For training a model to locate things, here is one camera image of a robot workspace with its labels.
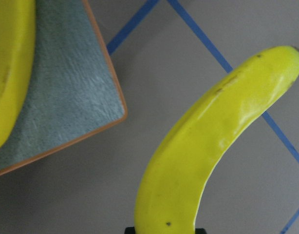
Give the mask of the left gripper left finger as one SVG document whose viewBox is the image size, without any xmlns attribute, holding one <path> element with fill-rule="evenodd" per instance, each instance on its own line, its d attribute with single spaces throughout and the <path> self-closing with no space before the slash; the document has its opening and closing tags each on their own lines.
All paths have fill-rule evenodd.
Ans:
<svg viewBox="0 0 299 234">
<path fill-rule="evenodd" d="M 136 234 L 135 227 L 126 227 L 124 234 Z"/>
</svg>

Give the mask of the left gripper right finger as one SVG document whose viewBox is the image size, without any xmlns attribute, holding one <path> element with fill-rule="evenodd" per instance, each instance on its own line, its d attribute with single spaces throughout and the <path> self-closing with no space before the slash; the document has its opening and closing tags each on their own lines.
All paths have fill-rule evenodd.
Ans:
<svg viewBox="0 0 299 234">
<path fill-rule="evenodd" d="M 206 234 L 206 230 L 204 228 L 196 228 L 195 234 Z"/>
</svg>

